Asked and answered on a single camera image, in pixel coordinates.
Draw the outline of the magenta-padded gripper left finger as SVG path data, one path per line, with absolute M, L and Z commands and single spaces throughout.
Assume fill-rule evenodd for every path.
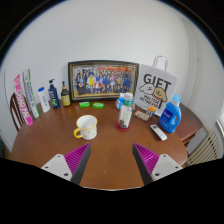
M 42 169 L 79 185 L 90 155 L 91 145 L 85 144 L 66 155 L 56 154 Z

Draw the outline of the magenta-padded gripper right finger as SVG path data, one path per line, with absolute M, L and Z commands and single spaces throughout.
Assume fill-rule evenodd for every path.
M 168 154 L 158 155 L 136 143 L 133 144 L 132 153 L 145 185 L 182 169 Z

